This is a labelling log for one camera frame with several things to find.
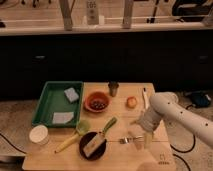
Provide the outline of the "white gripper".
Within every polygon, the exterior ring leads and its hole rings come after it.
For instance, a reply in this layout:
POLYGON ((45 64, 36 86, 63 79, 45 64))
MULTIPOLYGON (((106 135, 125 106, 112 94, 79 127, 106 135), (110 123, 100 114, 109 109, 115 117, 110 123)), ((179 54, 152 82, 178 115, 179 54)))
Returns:
MULTIPOLYGON (((162 116, 153 109, 147 109, 137 120, 137 124, 140 125, 146 132, 144 133, 144 148, 148 149, 153 139, 153 133, 158 126, 162 116)), ((136 135, 132 131, 129 131, 131 142, 135 145, 137 150, 142 148, 142 142, 140 139, 142 135, 136 135)))

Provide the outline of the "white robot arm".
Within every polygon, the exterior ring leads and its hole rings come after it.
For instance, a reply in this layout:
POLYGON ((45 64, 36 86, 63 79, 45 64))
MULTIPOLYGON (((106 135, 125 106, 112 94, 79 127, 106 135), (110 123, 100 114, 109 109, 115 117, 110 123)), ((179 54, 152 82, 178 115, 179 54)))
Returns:
POLYGON ((213 121, 201 117, 178 104, 173 92, 157 92, 150 96, 149 107, 132 124, 146 132, 154 132, 164 117, 171 118, 213 149, 213 121))

